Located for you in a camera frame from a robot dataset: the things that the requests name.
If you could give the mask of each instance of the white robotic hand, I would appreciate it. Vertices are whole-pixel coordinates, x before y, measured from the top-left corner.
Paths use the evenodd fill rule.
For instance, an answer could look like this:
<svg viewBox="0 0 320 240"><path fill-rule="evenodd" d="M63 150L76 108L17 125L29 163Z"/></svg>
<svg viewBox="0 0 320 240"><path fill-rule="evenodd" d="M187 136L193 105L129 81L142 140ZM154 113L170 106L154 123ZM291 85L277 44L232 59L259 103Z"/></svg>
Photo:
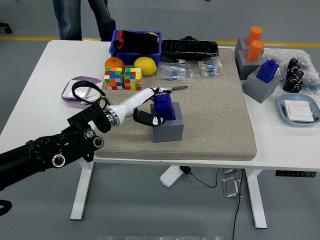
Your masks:
<svg viewBox="0 0 320 240"><path fill-rule="evenodd" d="M104 109L106 116L113 128L119 127L126 117L133 116L133 119L141 124L156 126L165 121L161 117L152 115L144 111L139 111L138 107L150 100L157 94L168 93L171 91L162 87L146 88L127 98L119 105L110 105Z"/></svg>

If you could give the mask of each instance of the robotic arm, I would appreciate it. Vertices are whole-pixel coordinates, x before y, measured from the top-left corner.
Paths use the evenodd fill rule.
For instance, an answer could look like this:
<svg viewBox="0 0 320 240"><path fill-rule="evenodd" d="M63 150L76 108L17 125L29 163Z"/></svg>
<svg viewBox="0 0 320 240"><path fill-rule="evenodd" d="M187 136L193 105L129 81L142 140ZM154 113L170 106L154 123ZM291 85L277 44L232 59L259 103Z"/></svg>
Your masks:
<svg viewBox="0 0 320 240"><path fill-rule="evenodd" d="M162 87L146 88L127 98L119 105L104 107L96 101L90 107L70 117L70 126L61 133L30 140L25 145L0 154L0 191L37 172L50 168L62 168L80 158L87 162L94 159L94 152L104 145L104 140L97 136L89 125L93 121L103 133L119 127L126 117L148 126L155 126L165 121L150 113L139 111L138 107L155 95L171 93Z"/></svg>

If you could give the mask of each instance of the small knife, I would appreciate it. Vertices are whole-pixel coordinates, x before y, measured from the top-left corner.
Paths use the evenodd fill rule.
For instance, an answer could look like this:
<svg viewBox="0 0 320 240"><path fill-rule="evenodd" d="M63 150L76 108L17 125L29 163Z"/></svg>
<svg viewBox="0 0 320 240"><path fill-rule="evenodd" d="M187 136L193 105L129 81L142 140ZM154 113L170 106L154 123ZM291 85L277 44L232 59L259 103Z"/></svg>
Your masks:
<svg viewBox="0 0 320 240"><path fill-rule="evenodd" d="M184 85L184 86L174 86L174 87L168 88L168 90L177 91L177 90L186 89L187 87L189 87L189 86L186 86L186 85Z"/></svg>

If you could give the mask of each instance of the gray cube holder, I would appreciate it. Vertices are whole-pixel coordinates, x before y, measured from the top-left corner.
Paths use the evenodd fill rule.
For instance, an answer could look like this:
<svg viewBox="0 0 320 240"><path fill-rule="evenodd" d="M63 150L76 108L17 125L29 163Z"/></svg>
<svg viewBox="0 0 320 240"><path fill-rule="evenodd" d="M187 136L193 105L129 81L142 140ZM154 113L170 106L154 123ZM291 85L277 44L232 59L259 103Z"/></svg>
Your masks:
<svg viewBox="0 0 320 240"><path fill-rule="evenodd" d="M154 143L181 141L184 132L184 120L179 102L173 102L175 120L165 121L163 124L152 127L152 139ZM154 104L150 104L153 115L156 114Z"/></svg>
<svg viewBox="0 0 320 240"><path fill-rule="evenodd" d="M248 51L234 52L235 62L238 68L240 80L246 80L251 73L253 73L258 67L260 67L265 62L264 58L262 57L262 54L260 54L258 61L248 61L246 59L247 53Z"/></svg>
<svg viewBox="0 0 320 240"><path fill-rule="evenodd" d="M270 82L265 83L261 79L257 78L259 70L260 67L248 76L246 82L242 86L242 89L245 94L249 95L257 102L262 103L274 92L281 81L281 76L275 74L274 78Z"/></svg>
<svg viewBox="0 0 320 240"><path fill-rule="evenodd" d="M250 47L246 44L247 39L248 37L246 36L239 37L238 41L236 42L234 52L248 51Z"/></svg>

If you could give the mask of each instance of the person's leg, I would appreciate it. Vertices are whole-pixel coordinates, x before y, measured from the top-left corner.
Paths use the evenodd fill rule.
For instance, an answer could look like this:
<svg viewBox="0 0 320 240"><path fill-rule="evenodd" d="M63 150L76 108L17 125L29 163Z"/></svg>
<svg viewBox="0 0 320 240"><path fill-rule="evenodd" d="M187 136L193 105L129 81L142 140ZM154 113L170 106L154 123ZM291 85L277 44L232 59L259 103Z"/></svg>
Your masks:
<svg viewBox="0 0 320 240"><path fill-rule="evenodd" d="M88 2L95 15L101 41L110 42L116 30L116 21L110 17L108 0L88 0Z"/></svg>
<svg viewBox="0 0 320 240"><path fill-rule="evenodd" d="M82 40L81 0L52 0L61 40Z"/></svg>

